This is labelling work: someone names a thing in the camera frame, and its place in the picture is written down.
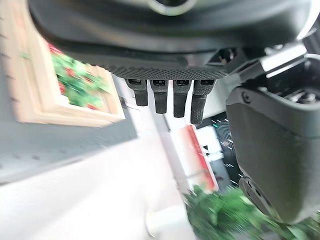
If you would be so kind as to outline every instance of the green leaves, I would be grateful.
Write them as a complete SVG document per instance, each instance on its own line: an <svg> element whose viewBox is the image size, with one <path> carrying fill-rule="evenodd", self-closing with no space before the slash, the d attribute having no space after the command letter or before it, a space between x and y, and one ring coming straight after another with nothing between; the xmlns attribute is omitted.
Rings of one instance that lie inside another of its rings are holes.
<svg viewBox="0 0 320 240"><path fill-rule="evenodd" d="M246 233L252 240L263 240L266 228L284 240L320 239L319 213L289 225L262 214L239 188L229 188L221 194L206 193L202 187L194 186L184 196L189 221L201 240L234 240L234 233Z"/></svg>
<svg viewBox="0 0 320 240"><path fill-rule="evenodd" d="M289 226L288 229L296 237L296 239L309 240L308 236L301 229L294 226Z"/></svg>
<svg viewBox="0 0 320 240"><path fill-rule="evenodd" d="M86 65L64 54L51 54L52 63L58 81L65 87L64 95L72 105L101 107L103 102L98 92L110 92L100 76L86 71Z"/></svg>

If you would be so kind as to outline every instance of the black grip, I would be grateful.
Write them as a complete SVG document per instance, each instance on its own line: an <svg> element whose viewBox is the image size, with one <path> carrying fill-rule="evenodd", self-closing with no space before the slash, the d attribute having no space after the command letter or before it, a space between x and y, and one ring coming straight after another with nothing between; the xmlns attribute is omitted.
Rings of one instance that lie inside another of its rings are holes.
<svg viewBox="0 0 320 240"><path fill-rule="evenodd" d="M183 118L185 116L186 101L190 90L191 81L173 81L173 116Z"/></svg>
<svg viewBox="0 0 320 240"><path fill-rule="evenodd" d="M183 118L185 116L187 93L173 94L173 116Z"/></svg>
<svg viewBox="0 0 320 240"><path fill-rule="evenodd" d="M150 80L157 114L165 114L167 112L168 82L168 80Z"/></svg>
<svg viewBox="0 0 320 240"><path fill-rule="evenodd" d="M204 108L207 100L207 95L192 95L191 101L191 114L190 114L190 122L191 124L201 124Z"/></svg>
<svg viewBox="0 0 320 240"><path fill-rule="evenodd" d="M148 106L148 91L134 91L135 103L137 106Z"/></svg>

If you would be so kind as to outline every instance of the white wall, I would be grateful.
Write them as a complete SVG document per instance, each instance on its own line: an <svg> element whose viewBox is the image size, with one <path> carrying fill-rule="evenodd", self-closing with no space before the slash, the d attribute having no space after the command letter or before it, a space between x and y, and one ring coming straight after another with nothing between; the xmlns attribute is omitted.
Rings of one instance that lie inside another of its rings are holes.
<svg viewBox="0 0 320 240"><path fill-rule="evenodd" d="M146 211L183 205L160 146L144 137L0 187L0 239L149 239ZM195 236L187 224L159 239Z"/></svg>

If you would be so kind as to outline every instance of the red object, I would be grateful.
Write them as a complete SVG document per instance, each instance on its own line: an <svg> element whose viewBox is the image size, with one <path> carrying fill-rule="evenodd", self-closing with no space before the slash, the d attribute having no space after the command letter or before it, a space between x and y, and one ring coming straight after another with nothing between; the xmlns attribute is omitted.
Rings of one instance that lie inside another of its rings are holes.
<svg viewBox="0 0 320 240"><path fill-rule="evenodd" d="M87 77L85 77L84 80L85 80L87 83L92 83L92 80L89 79L89 78L87 78Z"/></svg>
<svg viewBox="0 0 320 240"><path fill-rule="evenodd" d="M74 77L76 75L75 71L73 71L71 68L66 68L66 74L68 74L70 77Z"/></svg>
<svg viewBox="0 0 320 240"><path fill-rule="evenodd" d="M86 107L88 109L92 109L92 110L98 110L98 108L96 106L93 106L92 104L87 104Z"/></svg>
<svg viewBox="0 0 320 240"><path fill-rule="evenodd" d="M212 179L212 176L210 174L210 171L209 171L209 168L208 168L208 165L206 163L206 159L203 155L203 152L202 152L202 149L200 147L200 144L198 142L198 139L197 139L197 136L196 136L196 133L195 133L195 129L192 125L189 125L187 127L185 127L187 132L188 132L188 135L191 139L191 142L192 142L192 145L194 147L194 150L196 152L196 155L198 157L198 160L201 164L201 167L206 170L206 173L205 173L205 178L206 178L206 187L207 189L210 189L210 190L214 190L216 189L216 184L214 182L214 180Z"/></svg>
<svg viewBox="0 0 320 240"><path fill-rule="evenodd" d="M52 53L52 54L57 54L57 55L63 54L62 51L56 49L56 47L53 46L52 44L48 43L48 46L49 46L49 49L50 49L50 53Z"/></svg>
<svg viewBox="0 0 320 240"><path fill-rule="evenodd" d="M65 85L64 85L62 82L60 82L60 81L59 81L59 87L60 87L60 92L61 92L62 94L64 94L64 93L66 92L66 87L65 87Z"/></svg>

